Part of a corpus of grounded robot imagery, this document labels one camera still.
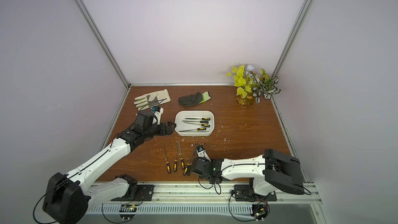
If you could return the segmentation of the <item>small circuit board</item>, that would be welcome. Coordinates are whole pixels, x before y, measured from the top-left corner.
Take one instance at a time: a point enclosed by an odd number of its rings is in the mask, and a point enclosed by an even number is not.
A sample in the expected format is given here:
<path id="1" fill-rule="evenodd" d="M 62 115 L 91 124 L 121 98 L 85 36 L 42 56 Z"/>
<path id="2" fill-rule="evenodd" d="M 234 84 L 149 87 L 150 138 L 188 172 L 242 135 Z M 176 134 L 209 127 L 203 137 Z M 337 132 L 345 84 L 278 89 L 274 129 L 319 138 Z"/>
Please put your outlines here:
<path id="1" fill-rule="evenodd" d="M 270 214 L 270 207 L 265 203 L 254 204 L 252 205 L 252 216 L 255 221 L 264 221 L 267 216 Z"/>
<path id="2" fill-rule="evenodd" d="M 137 206 L 132 204 L 122 204 L 119 209 L 119 216 L 122 222 L 129 222 L 135 217 Z"/>

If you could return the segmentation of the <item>beige grey work glove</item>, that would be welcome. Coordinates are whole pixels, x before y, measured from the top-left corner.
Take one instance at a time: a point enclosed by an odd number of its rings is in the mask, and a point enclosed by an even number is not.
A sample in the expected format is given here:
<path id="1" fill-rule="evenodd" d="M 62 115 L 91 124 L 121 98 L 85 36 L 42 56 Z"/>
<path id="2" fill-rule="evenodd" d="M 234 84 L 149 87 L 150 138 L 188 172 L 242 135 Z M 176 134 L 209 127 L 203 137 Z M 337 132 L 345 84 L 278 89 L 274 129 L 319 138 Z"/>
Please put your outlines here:
<path id="1" fill-rule="evenodd" d="M 135 98 L 134 105 L 139 111 L 143 111 L 171 101 L 167 89 L 147 93 Z"/>

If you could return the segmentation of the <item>white plastic storage box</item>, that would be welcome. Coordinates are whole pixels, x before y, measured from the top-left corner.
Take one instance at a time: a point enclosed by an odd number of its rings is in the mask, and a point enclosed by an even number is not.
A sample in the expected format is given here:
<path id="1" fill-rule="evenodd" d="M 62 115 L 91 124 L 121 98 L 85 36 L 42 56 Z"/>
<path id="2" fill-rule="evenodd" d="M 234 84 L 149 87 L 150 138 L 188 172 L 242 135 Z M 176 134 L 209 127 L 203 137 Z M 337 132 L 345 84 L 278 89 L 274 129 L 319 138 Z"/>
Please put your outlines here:
<path id="1" fill-rule="evenodd" d="M 201 128 L 199 125 L 186 124 L 182 122 L 183 120 L 185 120 L 185 118 L 211 118 L 211 120 L 209 121 L 209 125 L 211 127 L 207 128 L 206 131 L 200 132 L 179 132 L 181 130 Z M 214 114 L 210 111 L 181 111 L 177 113 L 175 123 L 177 124 L 175 131 L 180 136 L 210 136 L 215 129 L 215 117 Z"/>

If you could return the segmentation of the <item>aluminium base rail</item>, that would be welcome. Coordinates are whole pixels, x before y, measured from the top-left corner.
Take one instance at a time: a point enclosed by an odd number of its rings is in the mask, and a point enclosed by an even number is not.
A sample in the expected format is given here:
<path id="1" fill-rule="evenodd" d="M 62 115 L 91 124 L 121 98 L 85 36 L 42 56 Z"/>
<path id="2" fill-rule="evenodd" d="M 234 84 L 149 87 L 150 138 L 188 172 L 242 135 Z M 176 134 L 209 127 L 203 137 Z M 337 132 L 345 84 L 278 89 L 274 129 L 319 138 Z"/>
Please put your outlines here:
<path id="1" fill-rule="evenodd" d="M 161 215 L 161 214 L 233 214 L 244 219 L 252 218 L 252 205 L 265 203 L 273 204 L 306 204 L 311 210 L 316 210 L 322 203 L 316 187 L 305 184 L 307 193 L 304 195 L 291 195 L 280 190 L 276 193 L 277 201 L 246 202 L 236 201 L 231 191 L 234 185 L 248 185 L 248 183 L 226 183 L 220 186 L 201 186 L 198 182 L 149 182 L 140 183 L 154 185 L 154 193 L 150 202 L 138 201 L 108 201 L 89 214 L 105 214 L 105 216 L 119 215 L 122 204 L 137 206 L 136 215 Z"/>

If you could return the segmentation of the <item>aluminium corner frame post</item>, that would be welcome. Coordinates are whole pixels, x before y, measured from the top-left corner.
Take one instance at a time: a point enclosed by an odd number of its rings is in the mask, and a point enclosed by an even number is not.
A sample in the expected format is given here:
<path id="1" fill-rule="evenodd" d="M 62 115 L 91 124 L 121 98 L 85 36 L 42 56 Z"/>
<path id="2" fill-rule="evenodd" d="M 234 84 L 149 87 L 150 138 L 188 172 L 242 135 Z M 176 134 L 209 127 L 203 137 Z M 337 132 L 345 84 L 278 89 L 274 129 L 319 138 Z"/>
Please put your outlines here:
<path id="1" fill-rule="evenodd" d="M 279 60 L 277 62 L 277 65 L 273 71 L 273 76 L 277 76 L 282 69 L 282 66 L 287 59 L 287 56 L 294 44 L 294 41 L 304 23 L 304 20 L 308 14 L 308 11 L 310 10 L 310 7 L 313 3 L 313 0 L 304 0 L 303 5 L 299 11 L 299 14 L 294 22 L 293 28 L 288 36 L 287 42 L 282 50 L 282 53 L 279 57 Z"/>
<path id="2" fill-rule="evenodd" d="M 75 5 L 77 6 L 80 14 L 82 15 L 84 21 L 88 25 L 90 31 L 94 35 L 95 39 L 99 43 L 101 49 L 103 50 L 106 58 L 110 62 L 111 66 L 113 67 L 114 71 L 118 75 L 119 79 L 121 80 L 122 84 L 129 89 L 131 87 L 131 84 L 128 82 L 126 76 L 124 75 L 123 71 L 121 70 L 118 62 L 116 61 L 116 58 L 114 57 L 110 47 L 108 46 L 105 38 L 101 34 L 98 26 L 96 25 L 93 17 L 91 16 L 86 4 L 84 3 L 83 0 L 73 0 Z"/>

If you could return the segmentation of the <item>black green work glove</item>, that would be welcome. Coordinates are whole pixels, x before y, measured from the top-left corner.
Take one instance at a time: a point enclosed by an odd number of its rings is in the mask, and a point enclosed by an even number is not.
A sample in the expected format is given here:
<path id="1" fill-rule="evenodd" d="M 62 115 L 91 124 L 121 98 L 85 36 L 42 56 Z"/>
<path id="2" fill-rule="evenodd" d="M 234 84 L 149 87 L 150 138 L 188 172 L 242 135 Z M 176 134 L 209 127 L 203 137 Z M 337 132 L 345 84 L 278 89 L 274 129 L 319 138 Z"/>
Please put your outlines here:
<path id="1" fill-rule="evenodd" d="M 182 96 L 178 99 L 178 103 L 183 107 L 193 107 L 202 104 L 211 99 L 209 92 L 204 93 L 197 92 L 196 94 L 191 94 L 187 96 Z"/>

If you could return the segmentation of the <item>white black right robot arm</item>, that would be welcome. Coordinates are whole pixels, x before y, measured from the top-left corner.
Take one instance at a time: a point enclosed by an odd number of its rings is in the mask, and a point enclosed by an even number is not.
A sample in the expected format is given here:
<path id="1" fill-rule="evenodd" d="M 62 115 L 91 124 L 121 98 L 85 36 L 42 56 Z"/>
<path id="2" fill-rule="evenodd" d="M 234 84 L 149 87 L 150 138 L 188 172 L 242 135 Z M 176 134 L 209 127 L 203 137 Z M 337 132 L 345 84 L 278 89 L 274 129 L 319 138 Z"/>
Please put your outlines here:
<path id="1" fill-rule="evenodd" d="M 261 196 L 276 190 L 292 195 L 306 194 L 300 160 L 274 149 L 266 149 L 257 157 L 238 160 L 210 159 L 206 151 L 201 150 L 188 171 L 213 185 L 225 180 L 252 179 L 254 194 Z"/>

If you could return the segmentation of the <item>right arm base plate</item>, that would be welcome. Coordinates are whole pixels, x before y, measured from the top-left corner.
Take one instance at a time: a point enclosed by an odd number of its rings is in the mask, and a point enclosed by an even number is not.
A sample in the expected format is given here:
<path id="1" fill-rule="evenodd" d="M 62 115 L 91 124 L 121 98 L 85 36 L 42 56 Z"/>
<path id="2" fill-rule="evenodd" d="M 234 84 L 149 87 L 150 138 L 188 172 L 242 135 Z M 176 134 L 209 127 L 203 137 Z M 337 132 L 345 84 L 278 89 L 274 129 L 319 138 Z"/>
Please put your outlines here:
<path id="1" fill-rule="evenodd" d="M 234 189 L 231 191 L 231 195 L 236 201 L 246 201 L 246 202 L 277 201 L 275 192 L 271 192 L 266 196 L 263 196 L 255 193 L 252 187 L 249 185 L 234 185 Z"/>

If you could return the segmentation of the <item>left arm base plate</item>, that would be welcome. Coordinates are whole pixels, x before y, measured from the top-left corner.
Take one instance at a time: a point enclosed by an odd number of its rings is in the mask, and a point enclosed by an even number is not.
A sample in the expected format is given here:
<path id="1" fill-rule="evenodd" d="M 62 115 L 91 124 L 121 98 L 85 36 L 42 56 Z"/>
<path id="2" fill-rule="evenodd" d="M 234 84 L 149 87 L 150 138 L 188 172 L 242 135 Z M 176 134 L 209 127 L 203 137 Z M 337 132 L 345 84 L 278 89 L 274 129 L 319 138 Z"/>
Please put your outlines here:
<path id="1" fill-rule="evenodd" d="M 125 196 L 121 198 L 112 199 L 112 202 L 116 201 L 138 201 L 138 202 L 150 202 L 152 200 L 154 193 L 154 185 L 144 185 L 138 184 L 133 187 L 133 189 L 129 189 Z"/>

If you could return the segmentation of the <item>artificial green leafy plant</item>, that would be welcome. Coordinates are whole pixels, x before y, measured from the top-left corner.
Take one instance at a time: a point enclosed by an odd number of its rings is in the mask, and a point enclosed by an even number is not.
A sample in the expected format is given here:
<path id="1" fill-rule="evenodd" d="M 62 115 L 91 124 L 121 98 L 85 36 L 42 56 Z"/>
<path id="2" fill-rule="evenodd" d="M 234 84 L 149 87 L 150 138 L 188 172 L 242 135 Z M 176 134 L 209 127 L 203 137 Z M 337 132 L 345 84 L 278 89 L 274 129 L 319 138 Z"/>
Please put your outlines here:
<path id="1" fill-rule="evenodd" d="M 262 99 L 270 100 L 273 95 L 279 94 L 281 90 L 276 86 L 279 82 L 279 76 L 271 77 L 264 69 L 260 69 L 259 74 L 254 71 L 252 65 L 232 66 L 230 72 L 226 73 L 226 77 L 233 77 L 234 86 L 236 87 L 236 96 L 242 94 L 252 94 L 257 104 Z"/>

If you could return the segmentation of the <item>right small circuit board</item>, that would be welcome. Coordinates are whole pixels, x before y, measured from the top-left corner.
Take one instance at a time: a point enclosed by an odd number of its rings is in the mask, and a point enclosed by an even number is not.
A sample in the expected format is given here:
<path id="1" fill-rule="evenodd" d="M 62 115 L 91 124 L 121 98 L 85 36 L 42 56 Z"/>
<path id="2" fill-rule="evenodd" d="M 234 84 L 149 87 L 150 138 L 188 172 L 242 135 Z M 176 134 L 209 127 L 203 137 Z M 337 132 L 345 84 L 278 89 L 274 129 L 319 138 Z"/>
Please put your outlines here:
<path id="1" fill-rule="evenodd" d="M 255 221 L 264 221 L 267 216 L 270 214 L 270 207 L 265 203 L 254 204 L 252 205 L 252 216 Z"/>

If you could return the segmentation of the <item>left small circuit board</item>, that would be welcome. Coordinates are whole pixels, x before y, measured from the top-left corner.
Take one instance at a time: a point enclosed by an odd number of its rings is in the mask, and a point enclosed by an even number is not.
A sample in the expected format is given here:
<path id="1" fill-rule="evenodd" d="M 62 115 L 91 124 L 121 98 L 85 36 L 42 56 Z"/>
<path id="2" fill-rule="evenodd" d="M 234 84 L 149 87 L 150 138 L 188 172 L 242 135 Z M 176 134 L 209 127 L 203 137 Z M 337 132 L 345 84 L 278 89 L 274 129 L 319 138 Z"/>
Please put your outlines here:
<path id="1" fill-rule="evenodd" d="M 122 222 L 129 222 L 135 217 L 137 206 L 132 204 L 122 204 L 119 209 L 119 216 Z"/>

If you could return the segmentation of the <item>aluminium corner frame post right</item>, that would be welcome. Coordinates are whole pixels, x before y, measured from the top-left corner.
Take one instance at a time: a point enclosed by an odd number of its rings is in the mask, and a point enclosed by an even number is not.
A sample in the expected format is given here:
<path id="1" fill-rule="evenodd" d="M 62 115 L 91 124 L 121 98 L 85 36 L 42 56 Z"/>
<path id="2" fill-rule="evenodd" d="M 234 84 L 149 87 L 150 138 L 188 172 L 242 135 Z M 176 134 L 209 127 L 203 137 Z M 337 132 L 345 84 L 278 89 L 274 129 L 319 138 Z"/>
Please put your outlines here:
<path id="1" fill-rule="evenodd" d="M 304 0 L 303 5 L 299 11 L 299 14 L 294 22 L 293 28 L 288 36 L 287 42 L 282 50 L 282 53 L 279 57 L 279 60 L 277 62 L 277 65 L 273 71 L 273 76 L 277 76 L 282 69 L 282 66 L 287 59 L 287 56 L 294 44 L 294 41 L 304 23 L 304 20 L 308 14 L 308 11 L 310 10 L 310 7 L 313 3 L 313 0 Z"/>

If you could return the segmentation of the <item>amber glass plant vase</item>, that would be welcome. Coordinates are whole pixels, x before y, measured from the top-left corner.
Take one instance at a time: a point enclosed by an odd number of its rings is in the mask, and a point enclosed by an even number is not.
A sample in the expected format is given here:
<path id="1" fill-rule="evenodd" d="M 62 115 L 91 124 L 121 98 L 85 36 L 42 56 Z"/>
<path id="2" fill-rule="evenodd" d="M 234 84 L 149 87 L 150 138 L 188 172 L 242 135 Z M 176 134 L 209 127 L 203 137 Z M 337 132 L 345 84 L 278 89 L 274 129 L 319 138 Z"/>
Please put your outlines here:
<path id="1" fill-rule="evenodd" d="M 236 101 L 238 104 L 242 106 L 252 106 L 255 104 L 256 99 L 253 97 L 253 95 L 247 94 L 246 97 L 243 97 L 242 94 L 236 96 Z"/>

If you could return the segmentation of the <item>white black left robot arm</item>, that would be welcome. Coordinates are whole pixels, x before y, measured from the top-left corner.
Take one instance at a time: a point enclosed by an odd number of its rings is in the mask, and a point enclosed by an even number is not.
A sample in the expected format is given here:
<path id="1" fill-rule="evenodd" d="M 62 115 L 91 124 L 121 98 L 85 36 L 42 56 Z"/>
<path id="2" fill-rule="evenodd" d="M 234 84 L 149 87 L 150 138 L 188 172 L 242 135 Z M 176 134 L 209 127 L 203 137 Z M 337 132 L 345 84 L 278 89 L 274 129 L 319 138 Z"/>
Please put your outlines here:
<path id="1" fill-rule="evenodd" d="M 92 184 L 120 159 L 155 136 L 172 135 L 176 124 L 161 122 L 163 109 L 141 111 L 136 120 L 87 162 L 66 174 L 56 173 L 42 196 L 42 210 L 59 224 L 76 224 L 87 211 L 117 198 L 135 200 L 137 180 L 129 175 L 117 176 L 98 187 Z"/>

